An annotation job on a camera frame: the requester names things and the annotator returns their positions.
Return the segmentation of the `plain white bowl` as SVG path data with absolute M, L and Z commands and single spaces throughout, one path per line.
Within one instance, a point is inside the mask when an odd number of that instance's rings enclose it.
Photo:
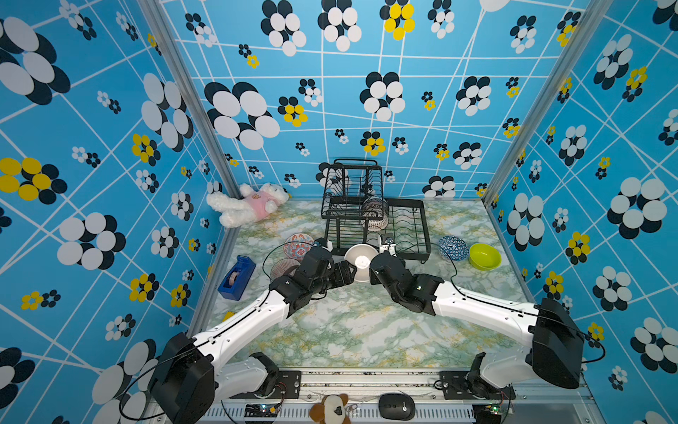
M 357 269 L 354 283 L 370 282 L 370 264 L 377 254 L 378 251 L 368 244 L 358 244 L 347 250 L 344 259 Z

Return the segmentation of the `brown white patterned bowl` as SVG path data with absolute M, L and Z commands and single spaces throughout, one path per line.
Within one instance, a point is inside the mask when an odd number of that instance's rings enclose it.
M 388 203 L 386 201 L 369 201 L 362 210 L 363 223 L 370 232 L 383 231 L 388 226 Z

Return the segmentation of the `blue triangle pattern bowl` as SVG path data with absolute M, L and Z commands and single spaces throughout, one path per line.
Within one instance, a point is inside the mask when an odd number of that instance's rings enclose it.
M 457 236 L 448 235 L 440 238 L 438 247 L 442 257 L 450 261 L 464 261 L 470 253 L 466 242 Z

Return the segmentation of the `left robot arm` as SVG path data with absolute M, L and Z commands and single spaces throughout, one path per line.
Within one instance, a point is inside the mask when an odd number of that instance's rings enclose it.
M 258 356 L 236 364 L 226 377 L 217 374 L 261 333 L 282 323 L 329 290 L 352 284 L 358 267 L 335 263 L 324 247 L 313 247 L 292 275 L 274 279 L 252 304 L 229 320 L 193 337 L 171 338 L 149 380 L 150 395 L 171 423 L 196 423 L 216 399 L 255 392 L 272 367 Z

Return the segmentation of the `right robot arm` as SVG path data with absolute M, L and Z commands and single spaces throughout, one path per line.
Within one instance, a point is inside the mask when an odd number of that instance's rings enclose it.
M 506 351 L 476 355 L 466 376 L 474 396 L 488 399 L 513 383 L 537 378 L 563 389 L 579 387 L 586 334 L 557 301 L 517 303 L 462 290 L 440 277 L 411 274 L 389 253 L 372 259 L 370 279 L 414 313 L 464 320 L 516 341 Z

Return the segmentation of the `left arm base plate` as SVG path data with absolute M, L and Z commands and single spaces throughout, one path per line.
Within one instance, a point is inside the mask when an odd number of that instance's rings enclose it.
M 277 375 L 275 383 L 266 386 L 268 392 L 240 393 L 232 399 L 299 399 L 302 373 L 296 370 L 283 370 Z

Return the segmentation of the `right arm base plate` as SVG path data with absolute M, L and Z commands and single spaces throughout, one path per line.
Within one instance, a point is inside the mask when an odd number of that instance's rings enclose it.
M 462 371 L 441 371 L 439 379 L 435 382 L 438 390 L 443 392 L 443 396 L 448 400 L 513 400 L 516 393 L 512 387 L 505 386 L 501 389 L 476 379 L 471 381 L 468 378 L 469 372 Z

